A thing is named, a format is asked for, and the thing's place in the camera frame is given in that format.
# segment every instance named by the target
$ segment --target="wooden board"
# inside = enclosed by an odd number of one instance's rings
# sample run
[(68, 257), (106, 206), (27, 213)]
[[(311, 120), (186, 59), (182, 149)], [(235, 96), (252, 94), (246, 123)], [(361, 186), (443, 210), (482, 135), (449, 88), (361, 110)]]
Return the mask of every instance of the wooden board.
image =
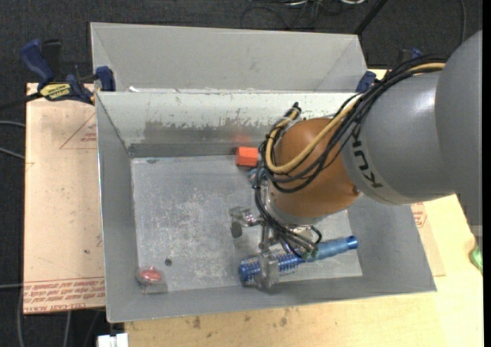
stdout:
[(39, 99), (26, 123), (24, 313), (102, 307), (95, 109)]

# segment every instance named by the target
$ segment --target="blue handle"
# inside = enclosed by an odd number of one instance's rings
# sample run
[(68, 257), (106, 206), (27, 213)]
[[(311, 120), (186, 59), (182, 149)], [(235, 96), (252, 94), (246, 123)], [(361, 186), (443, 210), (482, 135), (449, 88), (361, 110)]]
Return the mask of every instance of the blue handle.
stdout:
[(29, 70), (41, 76), (43, 84), (53, 81), (54, 73), (43, 58), (41, 40), (39, 38), (30, 41), (22, 47), (21, 60)]
[[(319, 259), (325, 259), (328, 257), (337, 256), (338, 254), (347, 252), (348, 250), (356, 249), (358, 247), (358, 240), (355, 236), (348, 236), (347, 238), (340, 238), (337, 240), (328, 240), (318, 244), (318, 254), (316, 257), (310, 257), (303, 259), (297, 257), (295, 254), (287, 253), (273, 253), (278, 258), (278, 271), (280, 276), (289, 275), (294, 273), (298, 265), (305, 262), (313, 262)], [(244, 259), (239, 265), (239, 279), (242, 284), (253, 284), (254, 275), (261, 272), (259, 266), (258, 257), (252, 257)]]
[(114, 80), (113, 72), (108, 66), (96, 68), (95, 74), (101, 80), (102, 91), (114, 92), (116, 90), (116, 81)]

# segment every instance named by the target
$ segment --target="small orange object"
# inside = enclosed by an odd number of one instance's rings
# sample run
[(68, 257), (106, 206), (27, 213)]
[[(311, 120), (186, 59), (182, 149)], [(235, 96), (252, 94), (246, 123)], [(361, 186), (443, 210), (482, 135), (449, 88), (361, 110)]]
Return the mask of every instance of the small orange object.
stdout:
[(255, 167), (258, 163), (259, 152), (255, 147), (238, 147), (236, 164), (238, 166)]

